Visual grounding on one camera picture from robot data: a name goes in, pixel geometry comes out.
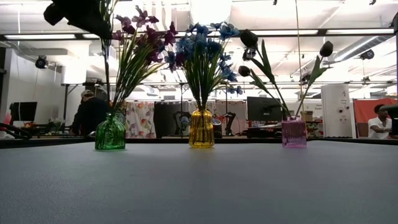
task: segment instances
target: man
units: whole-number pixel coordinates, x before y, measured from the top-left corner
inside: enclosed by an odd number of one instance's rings
[[[81,104],[73,120],[72,133],[81,136],[89,135],[106,119],[108,111],[109,105],[107,102],[95,97],[91,90],[83,91],[81,93]]]
[[[368,121],[369,138],[372,139],[387,139],[391,131],[392,121],[388,118],[387,111],[380,110],[384,105],[377,105],[374,107],[374,112],[377,114],[376,118]]]

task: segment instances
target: tulip bud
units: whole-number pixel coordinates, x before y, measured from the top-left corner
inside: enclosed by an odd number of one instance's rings
[[[333,44],[330,41],[326,41],[319,53],[322,57],[329,57],[333,53]]]
[[[256,48],[257,41],[259,38],[256,34],[253,34],[250,30],[245,29],[241,34],[242,43],[249,48]]]
[[[244,65],[239,66],[238,72],[243,77],[250,76],[250,68],[247,68],[247,66]]]

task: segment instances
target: ceiling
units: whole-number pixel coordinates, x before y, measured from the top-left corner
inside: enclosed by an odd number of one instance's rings
[[[116,13],[123,16],[134,15],[134,6],[140,5],[150,14],[157,16],[161,22],[156,27],[158,30],[167,28],[170,21],[174,21],[177,30],[185,30],[191,23],[190,6],[195,0],[140,0],[119,2]],[[212,15],[210,0],[202,0],[208,6],[203,8],[203,15]],[[276,6],[273,0],[232,0],[229,23],[238,29],[296,29],[296,4],[294,0],[279,1]],[[372,6],[367,0],[297,0],[298,27],[300,29],[324,28],[377,28],[388,27],[398,10],[398,0],[377,0]],[[0,0],[0,34],[26,34],[26,33],[77,33],[84,32],[76,27],[69,26],[64,19],[55,26],[44,21],[42,13],[50,1],[2,1]],[[324,41],[334,44],[335,53],[346,49],[350,45],[360,44],[363,37],[267,37],[264,38],[273,73],[277,81],[299,81],[300,68],[302,73],[309,72],[313,66],[312,61],[318,54]],[[95,40],[71,41],[30,41],[20,42],[20,49],[25,54],[35,49],[67,49],[65,55],[53,55],[53,62],[78,59],[86,60],[88,64],[88,77],[103,77],[102,58],[96,55],[100,43]],[[331,65],[321,78],[321,81],[360,81],[364,76],[370,76],[372,81],[396,80],[396,40],[395,37],[374,46],[375,57],[372,60],[362,61],[355,57]],[[243,44],[238,38],[231,39],[226,47],[226,52],[233,56],[234,67],[247,65],[261,75],[251,62],[243,62]],[[112,76],[116,76],[117,62],[111,66]],[[184,81],[182,73],[171,74],[162,70],[149,77],[147,82],[179,82]],[[239,82],[250,82],[250,78],[238,76]],[[372,86],[373,91],[380,91],[381,85]]]

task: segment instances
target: table surface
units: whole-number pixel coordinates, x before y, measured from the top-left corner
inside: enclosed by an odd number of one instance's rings
[[[397,223],[398,147],[0,149],[0,223]]]

